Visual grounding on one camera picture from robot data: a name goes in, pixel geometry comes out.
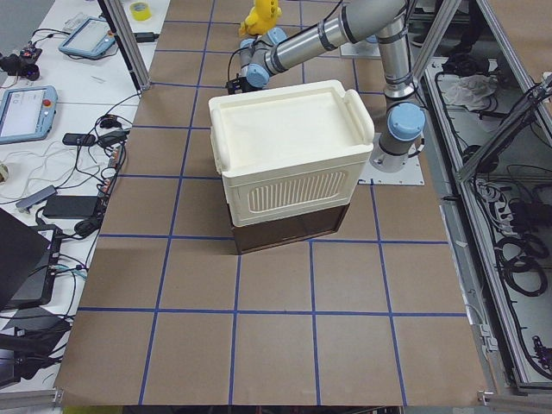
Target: beige container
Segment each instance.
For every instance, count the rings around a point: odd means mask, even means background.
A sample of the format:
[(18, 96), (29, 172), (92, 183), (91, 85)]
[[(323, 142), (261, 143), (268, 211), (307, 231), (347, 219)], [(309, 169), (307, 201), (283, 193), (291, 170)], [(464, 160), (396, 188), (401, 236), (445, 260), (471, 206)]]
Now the beige container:
[(214, 97), (209, 108), (235, 226), (350, 202), (374, 135), (356, 91), (330, 80)]

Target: gray floor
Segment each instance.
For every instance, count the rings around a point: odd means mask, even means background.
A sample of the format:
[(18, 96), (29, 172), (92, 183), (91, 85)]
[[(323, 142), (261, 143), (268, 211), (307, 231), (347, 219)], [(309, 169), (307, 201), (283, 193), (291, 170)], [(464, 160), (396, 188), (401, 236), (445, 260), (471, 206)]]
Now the gray floor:
[[(8, 56), (19, 53), (39, 27), (54, 0), (0, 0), (0, 53)], [(0, 72), (0, 84), (7, 75)]]

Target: yellow toy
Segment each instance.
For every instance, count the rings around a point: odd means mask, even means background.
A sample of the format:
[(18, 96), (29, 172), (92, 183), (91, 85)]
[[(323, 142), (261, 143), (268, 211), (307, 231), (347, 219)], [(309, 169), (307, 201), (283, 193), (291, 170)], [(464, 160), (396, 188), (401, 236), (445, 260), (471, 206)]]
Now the yellow toy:
[(280, 16), (282, 16), (282, 9), (278, 7), (278, 0), (254, 0), (254, 6), (241, 22), (238, 33), (240, 36), (263, 35), (276, 26)]

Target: plastic bag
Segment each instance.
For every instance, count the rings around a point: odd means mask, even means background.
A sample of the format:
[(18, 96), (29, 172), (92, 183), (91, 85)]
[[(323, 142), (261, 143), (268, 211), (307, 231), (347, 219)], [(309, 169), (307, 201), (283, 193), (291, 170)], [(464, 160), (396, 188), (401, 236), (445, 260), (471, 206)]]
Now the plastic bag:
[(445, 102), (451, 105), (465, 106), (468, 110), (483, 110), (489, 106), (489, 99), (497, 90), (493, 78), (484, 75), (473, 75), (460, 78), (445, 91)]

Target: computer monitor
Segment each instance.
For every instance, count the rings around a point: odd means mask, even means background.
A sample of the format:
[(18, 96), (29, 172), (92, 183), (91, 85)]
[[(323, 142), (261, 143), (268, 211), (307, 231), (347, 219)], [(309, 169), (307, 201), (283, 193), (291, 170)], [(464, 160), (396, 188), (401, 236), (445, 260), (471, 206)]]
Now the computer monitor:
[(0, 209), (0, 311), (37, 268), (50, 242)]

